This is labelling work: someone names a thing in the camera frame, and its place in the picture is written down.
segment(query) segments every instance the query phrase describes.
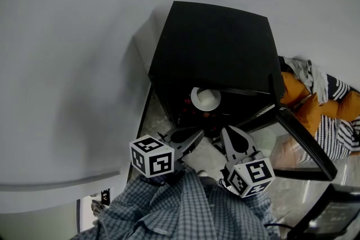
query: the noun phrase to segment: tiled floor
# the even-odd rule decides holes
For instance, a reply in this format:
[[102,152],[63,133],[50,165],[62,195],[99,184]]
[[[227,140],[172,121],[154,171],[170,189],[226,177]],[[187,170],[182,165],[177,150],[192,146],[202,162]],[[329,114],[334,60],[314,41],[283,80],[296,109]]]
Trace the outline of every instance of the tiled floor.
[[[151,95],[146,111],[141,136],[149,134],[158,138],[159,133],[170,130],[163,108],[155,93]],[[209,176],[220,179],[226,163],[225,157],[204,138],[197,149],[188,155],[185,162],[196,171],[206,170]],[[337,176],[333,183],[360,187],[360,156],[337,160]],[[276,178],[268,188],[273,202],[273,212],[278,221],[294,226],[316,203],[325,191],[329,182],[303,181],[286,178]],[[342,239],[353,239],[360,230],[360,218],[349,227],[348,233]]]

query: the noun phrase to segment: black and white striped fabric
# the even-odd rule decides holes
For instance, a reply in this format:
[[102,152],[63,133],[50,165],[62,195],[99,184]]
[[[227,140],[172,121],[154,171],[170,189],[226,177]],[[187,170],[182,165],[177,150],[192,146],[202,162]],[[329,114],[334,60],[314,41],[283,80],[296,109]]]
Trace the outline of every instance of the black and white striped fabric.
[[341,80],[332,77],[330,75],[327,76],[328,81],[328,98],[331,100],[337,100],[341,102],[343,98],[348,94],[351,87]]
[[351,122],[341,120],[337,139],[351,152],[360,151],[359,142],[355,140],[354,129]]
[[351,126],[355,130],[356,134],[359,135],[360,134],[360,116],[351,122]]
[[[351,150],[337,139],[339,126],[340,120],[331,119],[328,116],[321,115],[320,126],[315,134],[315,140],[319,143],[330,160],[346,158],[351,153]],[[305,152],[299,162],[307,162],[310,160],[310,155]]]

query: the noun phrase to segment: glass oven door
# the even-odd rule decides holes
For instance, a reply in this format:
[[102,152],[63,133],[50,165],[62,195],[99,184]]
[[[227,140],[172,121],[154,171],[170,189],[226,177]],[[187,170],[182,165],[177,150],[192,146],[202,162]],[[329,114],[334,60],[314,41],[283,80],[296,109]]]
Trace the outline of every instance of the glass oven door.
[[288,109],[274,107],[239,125],[269,157],[276,176],[331,181],[337,169],[317,141]]

